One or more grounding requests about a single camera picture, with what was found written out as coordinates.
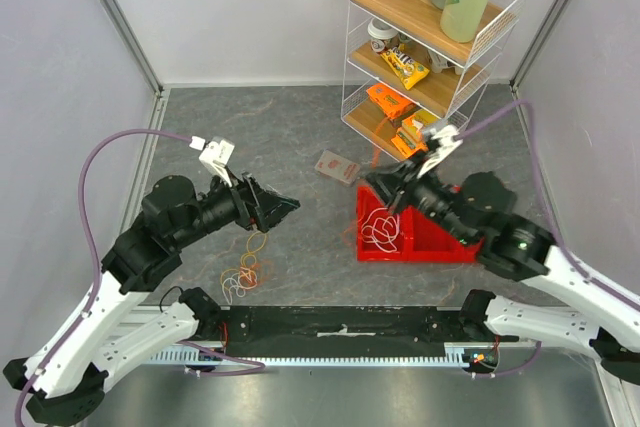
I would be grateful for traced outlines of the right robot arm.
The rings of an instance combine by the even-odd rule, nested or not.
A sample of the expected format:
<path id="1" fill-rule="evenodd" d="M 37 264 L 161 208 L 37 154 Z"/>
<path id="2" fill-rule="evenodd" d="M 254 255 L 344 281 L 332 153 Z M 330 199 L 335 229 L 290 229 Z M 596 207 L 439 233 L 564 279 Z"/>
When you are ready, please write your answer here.
<path id="1" fill-rule="evenodd" d="M 467 339 L 519 337 L 551 342 L 599 362 L 609 374 L 639 382 L 639 313 L 619 287 L 607 284 L 563 253 L 547 229 L 514 213 L 516 194 L 493 172 L 477 172 L 454 187 L 438 175 L 418 173 L 407 160 L 374 169 L 364 177 L 392 214 L 413 208 L 465 246 L 477 246 L 475 260 L 503 279 L 555 297 L 566 312 L 518 303 L 473 289 L 458 315 Z"/>

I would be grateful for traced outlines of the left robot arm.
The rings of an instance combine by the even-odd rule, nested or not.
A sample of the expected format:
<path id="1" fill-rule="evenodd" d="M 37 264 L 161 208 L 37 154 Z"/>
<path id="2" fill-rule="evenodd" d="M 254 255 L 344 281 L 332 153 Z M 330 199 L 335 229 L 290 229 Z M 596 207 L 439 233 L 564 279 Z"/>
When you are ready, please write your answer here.
<path id="1" fill-rule="evenodd" d="M 219 329 L 220 308 L 199 287 L 186 290 L 137 329 L 118 339 L 111 336 L 181 265 L 183 249 L 231 223 L 266 233 L 299 206 L 294 198 L 262 188 L 249 174 L 231 184 L 214 178 L 205 194 L 184 176 L 159 180 L 102 259 L 101 285 L 87 294 L 91 307 L 73 313 L 74 332 L 59 330 L 37 354 L 5 366 L 3 374 L 20 391 L 25 411 L 39 424 L 73 426 L 155 353 L 193 336 L 211 339 Z"/>

